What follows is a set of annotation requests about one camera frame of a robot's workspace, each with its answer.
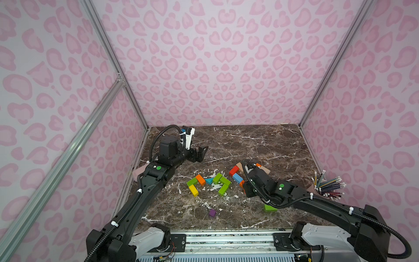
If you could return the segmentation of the natural wood block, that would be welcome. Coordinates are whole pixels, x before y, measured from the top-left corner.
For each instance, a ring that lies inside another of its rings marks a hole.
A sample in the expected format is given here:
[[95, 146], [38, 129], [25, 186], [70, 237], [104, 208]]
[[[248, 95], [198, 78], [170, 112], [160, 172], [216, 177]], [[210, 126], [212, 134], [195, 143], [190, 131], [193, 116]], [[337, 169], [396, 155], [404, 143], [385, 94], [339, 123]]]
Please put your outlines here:
[[264, 167], [264, 166], [261, 166], [261, 167], [260, 167], [260, 169], [261, 169], [261, 170], [263, 170], [263, 171], [264, 171], [267, 175], [269, 175], [269, 174], [270, 174], [270, 172], [271, 172], [269, 169], [267, 169], [267, 168], [266, 168], [266, 167]]
[[244, 172], [244, 170], [243, 170], [243, 166], [242, 166], [242, 164], [241, 163], [237, 163], [237, 165], [236, 165], [238, 168], [239, 168], [239, 171], [240, 172]]

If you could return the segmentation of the light blue block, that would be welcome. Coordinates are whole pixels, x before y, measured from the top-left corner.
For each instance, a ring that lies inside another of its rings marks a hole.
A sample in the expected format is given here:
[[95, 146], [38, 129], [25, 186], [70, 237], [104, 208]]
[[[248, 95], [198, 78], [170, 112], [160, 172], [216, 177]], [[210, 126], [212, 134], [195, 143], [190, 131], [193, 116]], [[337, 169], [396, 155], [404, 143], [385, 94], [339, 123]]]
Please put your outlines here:
[[234, 181], [236, 181], [238, 184], [240, 184], [240, 183], [243, 181], [242, 177], [241, 177], [239, 174], [237, 174], [237, 173], [233, 174], [232, 178], [233, 178], [233, 180], [234, 180]]

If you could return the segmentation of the yellow block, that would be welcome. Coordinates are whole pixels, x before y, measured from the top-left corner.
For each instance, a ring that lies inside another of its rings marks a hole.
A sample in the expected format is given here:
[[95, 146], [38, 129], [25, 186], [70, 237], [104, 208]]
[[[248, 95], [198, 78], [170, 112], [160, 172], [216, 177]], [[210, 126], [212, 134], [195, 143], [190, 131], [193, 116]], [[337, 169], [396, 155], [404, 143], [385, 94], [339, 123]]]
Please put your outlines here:
[[199, 195], [199, 192], [197, 191], [197, 189], [194, 185], [189, 186], [189, 190], [191, 191], [191, 193], [194, 197], [197, 197]]

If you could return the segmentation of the green block bottom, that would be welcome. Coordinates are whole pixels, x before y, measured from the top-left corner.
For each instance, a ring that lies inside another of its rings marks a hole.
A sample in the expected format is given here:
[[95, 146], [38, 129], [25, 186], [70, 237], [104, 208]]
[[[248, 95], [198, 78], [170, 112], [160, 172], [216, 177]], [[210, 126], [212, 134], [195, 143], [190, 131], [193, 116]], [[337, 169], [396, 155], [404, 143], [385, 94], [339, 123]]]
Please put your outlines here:
[[223, 184], [222, 187], [219, 189], [218, 194], [220, 196], [224, 196], [224, 194], [226, 193], [226, 191], [229, 189], [229, 185], [228, 184]]

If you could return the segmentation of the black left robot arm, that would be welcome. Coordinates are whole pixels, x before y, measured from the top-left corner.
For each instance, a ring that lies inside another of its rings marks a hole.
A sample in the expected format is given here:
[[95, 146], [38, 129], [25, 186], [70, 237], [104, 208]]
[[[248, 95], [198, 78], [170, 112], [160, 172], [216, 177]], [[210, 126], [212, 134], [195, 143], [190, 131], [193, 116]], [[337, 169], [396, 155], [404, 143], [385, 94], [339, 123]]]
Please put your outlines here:
[[208, 148], [191, 146], [194, 133], [193, 127], [172, 124], [157, 135], [149, 149], [149, 163], [136, 177], [136, 192], [102, 230], [89, 233], [87, 262], [135, 262], [151, 250], [174, 248], [170, 229], [162, 224], [155, 223], [138, 235], [134, 231], [176, 169], [185, 161], [204, 160]]

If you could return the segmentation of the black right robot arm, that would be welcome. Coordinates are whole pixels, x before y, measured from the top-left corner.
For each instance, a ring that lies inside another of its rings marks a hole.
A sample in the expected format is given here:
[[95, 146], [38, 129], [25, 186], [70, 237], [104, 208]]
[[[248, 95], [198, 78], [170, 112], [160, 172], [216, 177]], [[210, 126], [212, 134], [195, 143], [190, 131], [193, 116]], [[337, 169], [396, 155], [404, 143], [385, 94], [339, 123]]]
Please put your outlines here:
[[389, 258], [407, 259], [411, 256], [409, 242], [387, 226], [375, 207], [340, 204], [286, 180], [274, 181], [247, 159], [242, 161], [242, 167], [246, 177], [243, 188], [247, 197], [258, 196], [266, 205], [278, 210], [293, 207], [333, 223], [331, 227], [296, 223], [289, 236], [293, 251], [308, 246], [328, 246], [354, 252], [366, 262], [385, 262]]

